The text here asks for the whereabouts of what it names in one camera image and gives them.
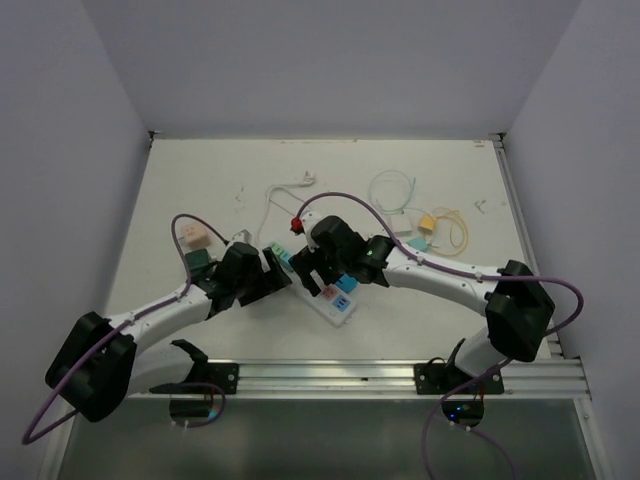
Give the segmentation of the blue charger plug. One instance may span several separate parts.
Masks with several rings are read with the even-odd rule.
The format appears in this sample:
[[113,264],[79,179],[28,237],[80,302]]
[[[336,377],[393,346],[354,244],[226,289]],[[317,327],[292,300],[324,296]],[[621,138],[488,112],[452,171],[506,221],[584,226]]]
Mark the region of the blue charger plug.
[[345,294],[350,294],[357,288],[358,281],[355,278],[344,274],[335,282],[335,285]]

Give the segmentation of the white power strip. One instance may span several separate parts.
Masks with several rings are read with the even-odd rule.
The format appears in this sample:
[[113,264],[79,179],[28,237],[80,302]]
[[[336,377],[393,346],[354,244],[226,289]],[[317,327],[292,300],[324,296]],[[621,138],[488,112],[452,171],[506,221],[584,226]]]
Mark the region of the white power strip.
[[345,294],[335,284],[324,285],[318,280],[321,293],[312,296],[303,286],[296,273],[288,272],[292,284],[290,290],[313,311],[318,313],[334,328],[344,325],[357,308],[357,301],[350,294]]

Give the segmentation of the dark green charger plug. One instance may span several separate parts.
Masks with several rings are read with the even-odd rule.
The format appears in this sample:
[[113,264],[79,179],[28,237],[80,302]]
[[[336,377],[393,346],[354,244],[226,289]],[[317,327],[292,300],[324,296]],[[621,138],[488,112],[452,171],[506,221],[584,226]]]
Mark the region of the dark green charger plug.
[[187,252],[184,256],[189,272],[196,275],[198,272],[208,269],[213,259],[206,248]]

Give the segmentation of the white rectangular charger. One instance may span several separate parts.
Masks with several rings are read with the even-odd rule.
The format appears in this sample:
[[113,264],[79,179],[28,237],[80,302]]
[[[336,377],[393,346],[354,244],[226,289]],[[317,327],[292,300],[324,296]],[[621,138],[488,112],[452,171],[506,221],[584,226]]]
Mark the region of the white rectangular charger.
[[397,213],[389,216],[389,225],[396,236],[408,236],[413,233],[413,226],[409,216]]

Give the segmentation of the beige cube socket adapter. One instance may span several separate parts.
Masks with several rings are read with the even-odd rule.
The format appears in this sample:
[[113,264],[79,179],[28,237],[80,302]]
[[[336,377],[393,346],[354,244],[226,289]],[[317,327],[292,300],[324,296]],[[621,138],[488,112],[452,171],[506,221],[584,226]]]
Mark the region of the beige cube socket adapter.
[[209,245],[209,235],[201,223],[187,223],[180,227],[179,240],[190,249],[204,248]]

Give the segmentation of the light teal charger plug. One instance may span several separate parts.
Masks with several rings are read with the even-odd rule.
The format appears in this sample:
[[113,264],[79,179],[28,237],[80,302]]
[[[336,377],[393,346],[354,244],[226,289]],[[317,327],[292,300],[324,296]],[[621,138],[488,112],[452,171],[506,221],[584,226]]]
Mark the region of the light teal charger plug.
[[418,236],[410,239],[407,242],[407,245],[417,251],[427,252],[429,250],[430,242],[426,238]]

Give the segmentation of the yellow charger plug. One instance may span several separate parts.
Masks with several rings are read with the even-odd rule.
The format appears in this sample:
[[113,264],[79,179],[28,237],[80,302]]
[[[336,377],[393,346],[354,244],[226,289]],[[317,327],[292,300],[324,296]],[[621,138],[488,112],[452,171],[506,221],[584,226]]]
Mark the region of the yellow charger plug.
[[419,223],[418,230],[425,235],[433,235],[436,231],[438,219],[430,214],[423,214]]

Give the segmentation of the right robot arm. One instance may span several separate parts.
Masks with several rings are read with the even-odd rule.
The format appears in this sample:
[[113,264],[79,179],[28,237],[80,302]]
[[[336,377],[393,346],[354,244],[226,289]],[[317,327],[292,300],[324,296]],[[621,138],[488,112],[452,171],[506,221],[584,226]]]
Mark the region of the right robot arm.
[[498,268],[437,260],[389,236],[365,239],[341,218],[317,212],[294,218],[291,230],[306,245],[290,264],[312,296],[348,275],[361,284],[431,294],[483,317],[485,327],[461,340],[449,357],[445,379],[454,391],[470,391],[481,374],[508,359],[536,359],[555,304],[525,264],[511,260]]

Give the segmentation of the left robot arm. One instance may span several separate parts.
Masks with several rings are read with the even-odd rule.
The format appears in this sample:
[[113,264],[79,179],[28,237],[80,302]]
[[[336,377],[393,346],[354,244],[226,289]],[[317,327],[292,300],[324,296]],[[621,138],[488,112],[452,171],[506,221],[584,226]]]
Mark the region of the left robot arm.
[[185,284],[155,303],[104,318],[83,315],[45,374],[46,384],[91,422],[124,400],[141,354],[188,326],[244,307],[292,284],[272,249],[235,242],[219,261],[185,260]]

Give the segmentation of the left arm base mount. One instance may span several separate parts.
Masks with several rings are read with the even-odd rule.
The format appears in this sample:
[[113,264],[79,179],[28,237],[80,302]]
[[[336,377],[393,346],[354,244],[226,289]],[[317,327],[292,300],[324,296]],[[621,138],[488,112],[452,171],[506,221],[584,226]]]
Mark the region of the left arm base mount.
[[156,383],[150,388],[153,394],[215,394],[213,385],[225,394],[234,395],[239,379],[237,363],[197,363],[187,374],[174,382]]

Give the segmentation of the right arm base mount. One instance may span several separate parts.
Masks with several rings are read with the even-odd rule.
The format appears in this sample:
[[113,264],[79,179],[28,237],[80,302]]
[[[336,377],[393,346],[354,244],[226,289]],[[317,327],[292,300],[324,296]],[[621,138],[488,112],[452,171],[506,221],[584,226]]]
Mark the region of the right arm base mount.
[[[470,375],[441,357],[434,357],[427,362],[413,365],[413,380],[418,395],[444,395],[471,379]],[[500,395],[504,392],[500,373],[460,391],[461,394],[470,395],[480,393]]]

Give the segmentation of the aluminium rail frame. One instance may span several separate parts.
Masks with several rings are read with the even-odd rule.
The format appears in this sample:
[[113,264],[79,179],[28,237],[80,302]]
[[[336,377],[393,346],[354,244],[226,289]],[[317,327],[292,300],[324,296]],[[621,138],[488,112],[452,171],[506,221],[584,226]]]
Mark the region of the aluminium rail frame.
[[194,396],[135,395],[51,440],[45,479],[610,479],[582,364],[512,363],[471,394],[415,360],[223,361],[222,418]]

